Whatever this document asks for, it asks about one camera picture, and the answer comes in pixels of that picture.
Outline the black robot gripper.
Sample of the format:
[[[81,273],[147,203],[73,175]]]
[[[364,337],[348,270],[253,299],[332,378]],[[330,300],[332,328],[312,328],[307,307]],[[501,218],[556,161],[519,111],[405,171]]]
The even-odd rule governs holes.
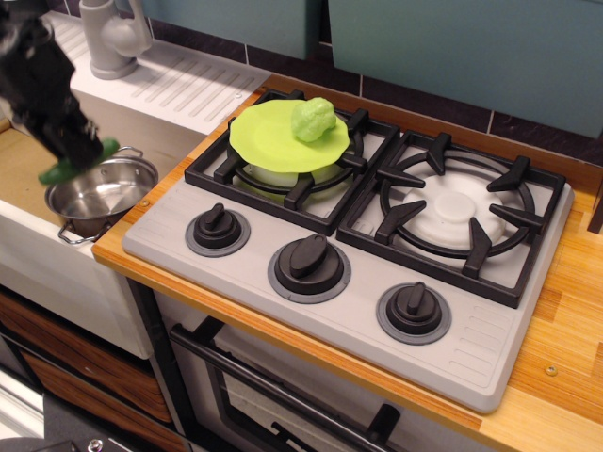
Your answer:
[[[58,161],[77,170],[104,153],[97,126],[71,91],[74,65],[39,18],[1,23],[1,97],[21,124]]]

